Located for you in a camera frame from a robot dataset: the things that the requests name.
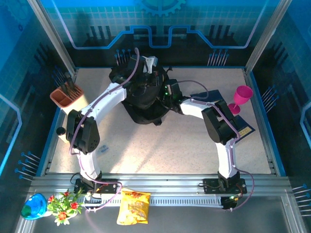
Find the potato chips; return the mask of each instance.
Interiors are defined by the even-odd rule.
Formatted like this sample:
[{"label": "potato chips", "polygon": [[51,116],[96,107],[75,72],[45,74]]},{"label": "potato chips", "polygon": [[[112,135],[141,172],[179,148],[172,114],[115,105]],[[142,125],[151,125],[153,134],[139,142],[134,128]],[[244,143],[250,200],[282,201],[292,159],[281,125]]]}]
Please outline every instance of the potato chips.
[{"label": "potato chips", "polygon": [[150,195],[150,193],[135,192],[133,190],[123,188],[121,191],[121,206],[117,224],[147,224]]}]

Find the cable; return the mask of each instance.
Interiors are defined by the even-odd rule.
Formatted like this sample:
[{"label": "cable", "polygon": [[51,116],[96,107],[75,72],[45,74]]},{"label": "cable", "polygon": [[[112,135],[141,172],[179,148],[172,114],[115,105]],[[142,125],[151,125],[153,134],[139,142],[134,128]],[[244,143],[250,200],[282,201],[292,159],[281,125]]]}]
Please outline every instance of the cable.
[{"label": "cable", "polygon": [[200,188],[204,188],[204,186],[207,186],[207,187],[209,187],[209,188],[219,188],[219,187],[220,187],[220,185],[217,186],[217,187],[212,187],[212,186],[209,186],[209,185],[206,184],[206,183],[199,183],[198,186],[199,186]]},{"label": "cable", "polygon": [[125,85],[125,84],[126,84],[127,82],[129,82],[129,81],[131,80],[131,78],[134,76],[134,74],[135,74],[135,72],[136,72],[136,70],[137,70],[137,67],[138,67],[138,63],[139,63],[139,50],[138,50],[138,48],[135,48],[134,51],[135,51],[135,53],[136,53],[136,55],[137,55],[137,58],[136,58],[135,67],[134,67],[133,72],[131,73],[131,75],[130,75],[124,82],[122,82],[120,85],[118,85],[118,86],[112,88],[110,91],[108,91],[108,92],[104,93],[102,96],[100,96],[100,98],[98,98],[98,100],[96,100],[96,101],[93,103],[93,105],[89,108],[89,110],[86,112],[86,114],[85,114],[85,115],[82,117],[82,119],[80,120],[80,122],[79,122],[79,124],[78,124],[78,126],[77,126],[77,128],[76,128],[76,130],[75,130],[75,132],[74,132],[74,134],[73,134],[72,141],[71,141],[71,144],[70,144],[70,147],[69,147],[69,153],[70,153],[71,155],[80,154],[80,152],[79,152],[79,153],[72,153],[72,147],[73,147],[73,144],[74,144],[74,142],[75,142],[75,140],[76,140],[76,138],[77,138],[77,134],[78,134],[78,132],[79,132],[79,129],[80,129],[82,123],[85,121],[87,115],[90,114],[90,112],[92,112],[93,108],[94,108],[94,107],[98,104],[98,102],[101,101],[105,96],[107,96],[107,95],[109,95],[111,92],[117,90],[119,87],[122,87],[123,85]]},{"label": "cable", "polygon": [[183,81],[178,81],[177,83],[187,83],[187,82],[199,84],[201,87],[203,87],[206,90],[206,96],[205,97],[192,96],[190,98],[190,100],[194,100],[194,98],[197,98],[198,100],[206,100],[208,98],[208,96],[209,96],[208,89],[203,84],[201,84],[195,80],[183,80]]},{"label": "cable", "polygon": [[121,189],[122,189],[122,183],[121,182],[119,182],[119,181],[114,181],[114,182],[107,182],[107,181],[97,181],[97,180],[95,180],[95,179],[92,179],[91,177],[89,177],[92,181],[94,181],[94,182],[96,182],[96,183],[101,183],[101,184],[119,184],[120,185],[120,187],[119,187],[119,189],[116,191],[116,193],[115,193],[115,195],[113,195],[113,197],[112,198],[110,198],[105,204],[103,204],[102,206],[100,206],[100,207],[97,207],[97,208],[94,208],[94,209],[87,209],[86,207],[86,209],[88,210],[88,211],[94,211],[94,212],[96,212],[96,211],[98,211],[98,210],[100,210],[100,209],[103,209],[106,205],[108,205],[119,193],[120,193],[120,191],[121,191]]},{"label": "cable", "polygon": [[224,116],[224,114],[220,111],[220,109],[213,103],[207,103],[207,102],[202,102],[202,101],[199,101],[199,100],[193,100],[192,101],[193,103],[198,103],[198,104],[203,104],[203,105],[206,105],[206,106],[211,106],[213,107],[218,113],[219,115],[224,119],[224,121],[228,124],[228,126],[233,130],[233,132],[237,135],[237,137],[232,140],[230,142],[230,148],[229,148],[229,155],[230,155],[230,159],[231,159],[231,163],[232,163],[232,166],[239,172],[241,173],[245,173],[247,175],[249,175],[252,179],[252,190],[249,194],[249,196],[246,198],[246,200],[244,202],[242,202],[242,204],[240,204],[239,206],[235,207],[234,210],[237,210],[237,209],[240,209],[243,205],[245,205],[248,200],[251,198],[251,196],[253,195],[254,193],[254,188],[255,188],[255,180],[254,180],[254,177],[251,173],[249,173],[248,171],[243,171],[243,170],[240,170],[236,167],[236,165],[234,164],[234,160],[233,160],[233,145],[236,141],[238,141],[240,139],[240,134],[239,132],[233,127],[233,125],[230,123],[230,121]]},{"label": "cable", "polygon": [[[80,152],[78,152],[78,153],[72,153],[73,144],[74,144],[74,142],[75,142],[75,140],[76,140],[76,137],[77,137],[77,134],[78,134],[78,132],[79,132],[79,129],[81,128],[81,126],[82,126],[83,122],[85,121],[87,115],[88,115],[90,112],[92,112],[92,110],[93,110],[94,107],[98,104],[99,101],[101,101],[105,96],[107,96],[107,95],[110,94],[111,92],[113,92],[113,91],[115,91],[116,89],[118,89],[118,88],[122,87],[123,85],[125,85],[125,84],[126,84],[127,82],[129,82],[129,81],[131,80],[131,78],[134,76],[134,74],[135,74],[135,72],[136,72],[136,70],[137,70],[137,67],[138,67],[138,63],[139,63],[139,50],[138,50],[138,48],[135,48],[134,50],[135,50],[135,53],[136,53],[136,55],[137,55],[137,59],[136,59],[135,67],[134,67],[133,72],[131,73],[131,75],[130,75],[124,82],[122,82],[120,85],[118,85],[118,86],[112,88],[110,91],[104,93],[100,98],[98,98],[98,100],[96,100],[96,101],[93,103],[93,105],[89,108],[89,110],[86,112],[86,114],[82,117],[82,119],[81,119],[80,122],[78,123],[78,126],[77,126],[77,128],[76,128],[76,130],[75,130],[75,132],[74,132],[74,134],[73,134],[72,141],[71,141],[71,144],[70,144],[70,147],[69,147],[69,154],[70,154],[70,155],[77,155],[78,160],[79,160],[79,165],[80,165],[80,168],[81,168],[82,171],[84,171],[84,169],[83,169],[83,165],[82,165],[81,158],[80,158],[80,156],[81,156]],[[121,189],[122,189],[122,183],[121,183],[121,182],[101,182],[101,181],[97,181],[97,180],[95,180],[95,179],[92,179],[91,177],[89,177],[89,178],[90,178],[93,182],[95,182],[95,183],[102,183],[102,184],[106,184],[106,183],[120,184],[119,190],[116,192],[116,194],[115,194],[109,201],[107,201],[103,206],[101,206],[101,207],[99,207],[99,208],[97,208],[97,209],[94,209],[94,210],[92,210],[92,211],[96,211],[96,210],[100,210],[100,209],[104,208],[107,204],[109,204],[109,203],[120,193],[120,191],[121,191]]]},{"label": "cable", "polygon": [[236,186],[239,188],[240,192],[241,192],[241,198],[243,197],[243,190],[241,188],[241,186],[239,186],[238,184],[236,184]]},{"label": "cable", "polygon": [[75,184],[75,183],[73,183],[73,182],[71,182],[71,181],[72,181],[72,178],[73,178],[74,176],[78,175],[78,174],[80,174],[80,173],[79,173],[79,172],[76,172],[76,173],[74,173],[74,174],[72,175],[72,177],[70,178],[70,183],[71,183],[71,184]]}]

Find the pink wine glass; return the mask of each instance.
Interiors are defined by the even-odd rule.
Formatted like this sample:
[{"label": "pink wine glass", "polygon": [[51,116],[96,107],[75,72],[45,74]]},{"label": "pink wine glass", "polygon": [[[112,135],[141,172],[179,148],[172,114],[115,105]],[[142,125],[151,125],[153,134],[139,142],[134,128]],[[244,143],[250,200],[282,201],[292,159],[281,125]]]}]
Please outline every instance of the pink wine glass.
[{"label": "pink wine glass", "polygon": [[241,111],[239,105],[245,104],[253,96],[253,90],[248,86],[239,86],[234,93],[234,102],[228,105],[233,114],[238,114]]}]

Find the white tabletop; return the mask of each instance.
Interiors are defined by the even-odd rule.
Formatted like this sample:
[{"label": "white tabletop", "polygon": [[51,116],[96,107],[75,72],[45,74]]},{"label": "white tabletop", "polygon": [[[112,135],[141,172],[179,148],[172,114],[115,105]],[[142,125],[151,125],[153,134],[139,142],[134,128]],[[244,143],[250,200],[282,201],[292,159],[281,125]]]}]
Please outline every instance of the white tabletop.
[{"label": "white tabletop", "polygon": [[[84,90],[89,102],[108,87],[110,70],[79,70],[76,83]],[[245,85],[241,69],[173,68],[168,75],[179,81],[199,81],[209,90],[218,89],[228,104],[233,102],[236,88]],[[180,89],[185,96],[204,92],[195,83],[181,83]],[[241,106],[240,116],[255,132],[236,145],[237,167],[251,173],[270,174],[250,101]],[[109,147],[108,151],[97,155],[102,172],[217,173],[217,149],[208,136],[203,120],[170,111],[162,121],[161,126],[138,125],[132,121],[123,105],[118,104],[99,125],[99,147]],[[58,140],[50,172],[80,171],[77,158],[70,156],[68,150],[69,144]]]}]

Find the blue wall panel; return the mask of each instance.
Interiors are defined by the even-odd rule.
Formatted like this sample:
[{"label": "blue wall panel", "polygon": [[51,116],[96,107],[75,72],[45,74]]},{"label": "blue wall panel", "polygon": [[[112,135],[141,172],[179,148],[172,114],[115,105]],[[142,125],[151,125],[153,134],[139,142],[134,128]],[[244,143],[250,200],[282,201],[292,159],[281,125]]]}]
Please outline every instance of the blue wall panel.
[{"label": "blue wall panel", "polygon": [[226,65],[244,66],[277,4],[278,0],[43,1],[79,67],[113,66],[117,49],[135,46],[165,65],[188,66],[206,66],[214,49],[228,49]]},{"label": "blue wall panel", "polygon": [[0,46],[0,232],[11,233],[36,172],[21,154],[41,157],[56,110],[51,73],[64,67],[27,1],[1,1]]},{"label": "blue wall panel", "polygon": [[[308,0],[293,0],[253,70],[261,94],[274,87],[279,97],[266,110],[286,174],[293,187],[306,183],[308,188],[311,112],[303,109],[311,101],[310,7]],[[304,221],[311,229],[310,218]]]}]

